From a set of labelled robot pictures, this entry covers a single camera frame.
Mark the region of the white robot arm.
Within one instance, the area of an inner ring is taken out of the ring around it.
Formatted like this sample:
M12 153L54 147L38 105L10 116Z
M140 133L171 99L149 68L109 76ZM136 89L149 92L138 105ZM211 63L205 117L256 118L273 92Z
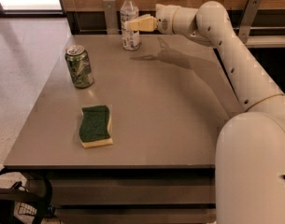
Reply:
M217 224L285 224L285 94L236 35L224 6L158 5L154 16L126 26L183 35L218 51L242 111L216 145Z

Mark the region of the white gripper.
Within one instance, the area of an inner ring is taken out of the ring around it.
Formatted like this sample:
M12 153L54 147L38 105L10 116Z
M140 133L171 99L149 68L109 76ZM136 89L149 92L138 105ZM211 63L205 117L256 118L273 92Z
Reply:
M174 5L156 5L155 18L150 14L144 14L127 22L127 27L132 31L153 32L156 29L162 34L173 34L173 19L179 9Z

